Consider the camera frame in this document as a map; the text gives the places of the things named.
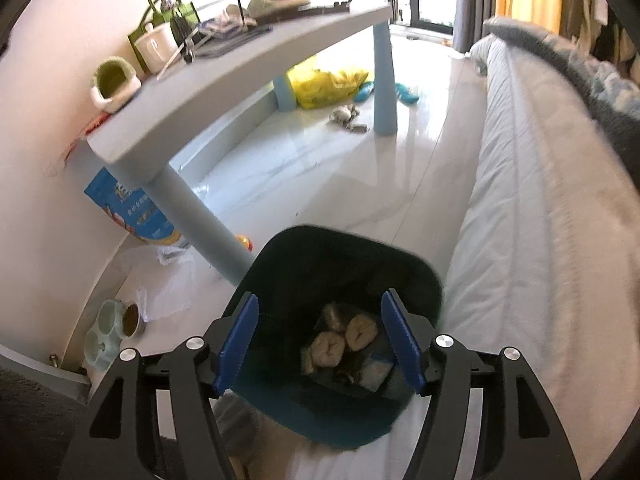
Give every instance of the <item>green handbag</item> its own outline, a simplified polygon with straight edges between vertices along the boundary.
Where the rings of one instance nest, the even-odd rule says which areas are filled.
[[[191,28],[195,28],[198,23],[200,23],[200,19],[198,17],[198,13],[196,12],[196,8],[193,5],[193,2],[189,2],[188,4],[184,4],[182,0],[175,0],[177,7],[174,7],[171,10],[167,10],[165,12],[161,12],[156,5],[160,2],[160,0],[147,0],[149,2],[149,6],[146,8],[144,14],[142,15],[142,19],[140,20],[140,24],[132,33],[129,34],[129,43],[133,49],[133,52],[136,54],[136,59],[140,63],[142,70],[145,71],[145,74],[151,74],[151,71],[146,66],[145,60],[143,59],[140,51],[136,48],[136,40],[140,38],[143,34],[146,33],[145,25],[147,23],[151,23],[154,27],[161,25],[161,23],[171,23],[171,31],[174,34],[175,42],[177,44],[182,43],[182,38],[180,36],[180,32],[178,31],[175,22],[172,21],[174,15],[181,15],[187,21]]]

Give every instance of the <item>white wall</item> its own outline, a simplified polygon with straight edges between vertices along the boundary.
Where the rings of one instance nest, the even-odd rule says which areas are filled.
[[[96,113],[88,97],[95,67],[114,54],[133,62],[127,33],[145,7],[146,0],[33,0],[0,60],[0,343],[32,358],[64,353],[124,237],[84,195],[85,171],[49,170]]]

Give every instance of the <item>white mug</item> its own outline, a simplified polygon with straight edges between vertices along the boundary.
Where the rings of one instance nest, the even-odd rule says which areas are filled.
[[[147,32],[136,40],[135,45],[149,71],[157,74],[178,50],[178,44],[175,43],[169,23],[161,23],[156,28],[152,28],[150,25],[147,23]]]

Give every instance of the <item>white tabletop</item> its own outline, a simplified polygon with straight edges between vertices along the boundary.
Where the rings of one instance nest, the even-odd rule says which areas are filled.
[[[279,23],[222,57],[174,67],[162,80],[144,83],[127,106],[88,137],[89,145],[119,180],[144,186],[191,139],[252,92],[391,15],[385,4]]]

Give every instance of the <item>bed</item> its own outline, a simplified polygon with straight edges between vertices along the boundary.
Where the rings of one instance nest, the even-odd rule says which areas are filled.
[[[438,328],[468,348],[521,349],[582,478],[592,478],[640,406],[638,192],[574,85],[546,60],[493,36],[472,56],[488,71],[488,108]],[[472,391],[457,479],[472,475],[481,397]],[[278,457],[286,478],[401,479],[428,403],[414,397],[388,435],[359,449],[294,439]]]

